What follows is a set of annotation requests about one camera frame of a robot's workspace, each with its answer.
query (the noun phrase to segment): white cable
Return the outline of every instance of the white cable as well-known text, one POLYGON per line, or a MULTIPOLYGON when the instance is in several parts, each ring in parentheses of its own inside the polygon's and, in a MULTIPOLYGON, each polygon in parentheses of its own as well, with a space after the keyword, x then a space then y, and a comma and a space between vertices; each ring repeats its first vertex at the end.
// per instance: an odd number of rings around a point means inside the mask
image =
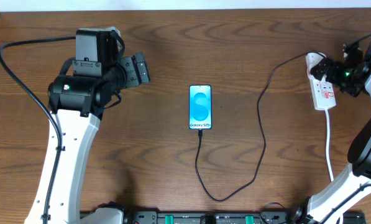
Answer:
MULTIPOLYGON (((330 151, 329 151, 329 146, 330 146, 330 119, 329 119, 329 111, 327 109, 324 110, 324 114, 326 115, 326 163, 327 163, 327 169, 329 171, 329 176, 330 176, 330 182, 334 180, 333 177, 333 171, 332 171, 332 165, 330 163, 330 151)), ((339 224, 342 224, 343 222, 343 217, 342 215, 340 216, 339 219, 339 224)))

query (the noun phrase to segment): black mount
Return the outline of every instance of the black mount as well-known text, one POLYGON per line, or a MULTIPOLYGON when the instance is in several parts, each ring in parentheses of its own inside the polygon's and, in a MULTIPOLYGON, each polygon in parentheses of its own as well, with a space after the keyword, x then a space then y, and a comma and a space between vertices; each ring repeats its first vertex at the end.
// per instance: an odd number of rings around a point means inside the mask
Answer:
POLYGON ((365 56, 358 47, 354 44, 344 49, 347 54, 344 62, 323 58, 311 69, 311 74, 317 80, 326 75, 326 81, 339 87, 340 91, 358 96, 365 91, 365 82, 371 74, 371 43, 365 56))
POLYGON ((125 45, 116 29, 79 29, 76 32, 76 58, 68 59, 60 74, 48 87, 48 106, 75 110, 102 119, 112 95, 120 90, 150 81, 143 53, 124 57, 125 45), (73 66, 73 76, 66 72, 73 66))

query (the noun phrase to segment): blue s logo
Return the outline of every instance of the blue s logo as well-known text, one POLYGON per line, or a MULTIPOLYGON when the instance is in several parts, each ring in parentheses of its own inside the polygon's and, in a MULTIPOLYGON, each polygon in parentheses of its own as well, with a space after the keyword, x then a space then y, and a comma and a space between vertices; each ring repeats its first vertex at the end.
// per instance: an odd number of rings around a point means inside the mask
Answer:
POLYGON ((209 116, 209 101, 204 93, 195 94, 191 103, 193 104, 191 106, 191 114, 195 120, 203 121, 209 116))

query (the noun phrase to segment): green connector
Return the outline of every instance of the green connector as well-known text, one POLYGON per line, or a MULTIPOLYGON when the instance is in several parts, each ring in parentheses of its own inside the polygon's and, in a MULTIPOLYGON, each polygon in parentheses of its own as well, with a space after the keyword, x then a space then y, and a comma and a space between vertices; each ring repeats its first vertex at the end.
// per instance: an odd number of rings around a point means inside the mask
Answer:
POLYGON ((246 216, 246 224, 254 224, 254 217, 253 216, 246 216))
POLYGON ((166 215, 165 224, 173 224, 173 215, 166 215))

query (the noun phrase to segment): white wall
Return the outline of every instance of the white wall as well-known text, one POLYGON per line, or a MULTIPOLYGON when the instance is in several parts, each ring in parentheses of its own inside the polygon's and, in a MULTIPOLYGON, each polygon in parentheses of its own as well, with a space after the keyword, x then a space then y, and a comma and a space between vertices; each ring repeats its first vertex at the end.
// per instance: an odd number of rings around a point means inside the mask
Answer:
POLYGON ((371 7, 371 0, 0 0, 0 12, 371 7))

